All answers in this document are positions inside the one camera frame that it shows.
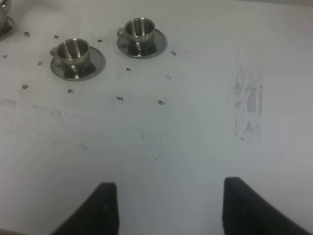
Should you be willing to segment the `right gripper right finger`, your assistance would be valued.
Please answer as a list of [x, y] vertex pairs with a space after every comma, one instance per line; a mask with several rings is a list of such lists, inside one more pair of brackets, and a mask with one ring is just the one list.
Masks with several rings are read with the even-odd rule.
[[226, 235], [310, 235], [262, 198], [239, 177], [226, 177], [223, 194]]

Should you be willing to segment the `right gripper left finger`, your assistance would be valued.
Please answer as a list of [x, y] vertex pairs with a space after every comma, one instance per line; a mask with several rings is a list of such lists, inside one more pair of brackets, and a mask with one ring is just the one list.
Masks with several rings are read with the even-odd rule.
[[117, 186], [101, 183], [54, 235], [117, 235], [119, 214]]

